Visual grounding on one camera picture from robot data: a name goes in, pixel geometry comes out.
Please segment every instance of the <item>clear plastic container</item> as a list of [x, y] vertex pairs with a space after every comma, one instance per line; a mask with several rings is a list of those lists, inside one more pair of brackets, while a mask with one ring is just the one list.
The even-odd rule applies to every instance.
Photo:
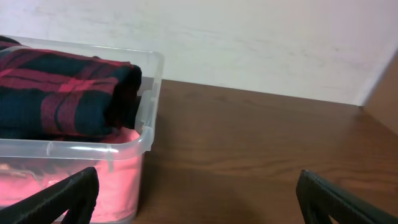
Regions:
[[91, 221], [129, 223], [137, 208], [143, 153], [150, 150], [154, 141], [163, 56], [144, 50], [10, 38], [37, 49], [99, 56], [138, 65], [143, 76], [138, 95], [142, 97], [135, 131], [124, 130], [131, 139], [125, 143], [0, 139], [0, 207], [16, 203], [85, 167], [94, 166], [100, 188]]

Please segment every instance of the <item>wooden surface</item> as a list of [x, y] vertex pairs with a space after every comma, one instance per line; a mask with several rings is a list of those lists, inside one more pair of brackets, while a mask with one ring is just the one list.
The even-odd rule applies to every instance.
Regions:
[[365, 105], [365, 110], [398, 134], [398, 52]]
[[398, 216], [398, 137], [351, 105], [164, 81], [141, 223], [303, 223], [302, 169]]

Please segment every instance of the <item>red and black plaid fabric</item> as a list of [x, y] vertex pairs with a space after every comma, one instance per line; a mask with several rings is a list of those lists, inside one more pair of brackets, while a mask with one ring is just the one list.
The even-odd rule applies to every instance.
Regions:
[[[0, 50], [15, 45], [0, 39]], [[11, 52], [0, 58], [0, 138], [103, 138], [123, 125], [140, 85], [141, 69], [129, 62]]]

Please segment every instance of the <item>white wall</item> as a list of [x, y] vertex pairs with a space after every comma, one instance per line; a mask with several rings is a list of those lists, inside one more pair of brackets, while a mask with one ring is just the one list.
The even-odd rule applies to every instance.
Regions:
[[359, 105], [398, 0], [0, 0], [0, 34], [156, 50], [164, 77]]

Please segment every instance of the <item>folded clothes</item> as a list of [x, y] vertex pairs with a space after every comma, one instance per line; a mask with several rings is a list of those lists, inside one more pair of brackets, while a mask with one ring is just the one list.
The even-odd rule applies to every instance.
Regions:
[[100, 141], [134, 110], [138, 66], [21, 46], [0, 38], [0, 138]]
[[[135, 130], [122, 128], [108, 143], [139, 138]], [[93, 166], [99, 179], [99, 195], [91, 221], [115, 222], [135, 214], [139, 196], [143, 155], [117, 160], [109, 170], [108, 161], [83, 159], [0, 158], [0, 208], [20, 202], [76, 172]]]

